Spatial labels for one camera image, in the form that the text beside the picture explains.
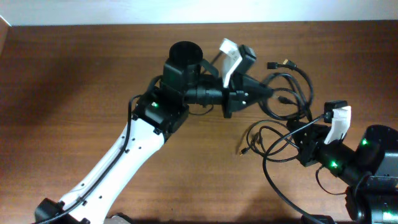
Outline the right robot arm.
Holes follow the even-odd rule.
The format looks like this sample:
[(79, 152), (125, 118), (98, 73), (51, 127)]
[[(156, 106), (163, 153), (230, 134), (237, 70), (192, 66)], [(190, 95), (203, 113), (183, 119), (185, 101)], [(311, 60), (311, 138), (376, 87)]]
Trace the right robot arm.
[(323, 124), (287, 122), (298, 145), (298, 160), (319, 163), (347, 184), (346, 209), (357, 223), (397, 223), (397, 130), (368, 126), (356, 149), (344, 144), (351, 125), (346, 101), (324, 104)]

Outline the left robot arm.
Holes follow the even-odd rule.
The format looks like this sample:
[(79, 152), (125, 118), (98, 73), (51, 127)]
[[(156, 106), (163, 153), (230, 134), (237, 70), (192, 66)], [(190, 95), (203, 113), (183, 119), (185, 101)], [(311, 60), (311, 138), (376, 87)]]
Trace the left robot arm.
[(271, 88), (248, 75), (256, 61), (252, 48), (225, 39), (218, 55), (222, 69), (205, 60), (197, 44), (173, 44), (163, 73), (130, 99), (126, 126), (113, 146), (58, 202), (44, 199), (35, 209), (35, 222), (103, 223), (138, 169), (188, 118), (190, 105), (220, 105), (230, 118), (272, 96)]

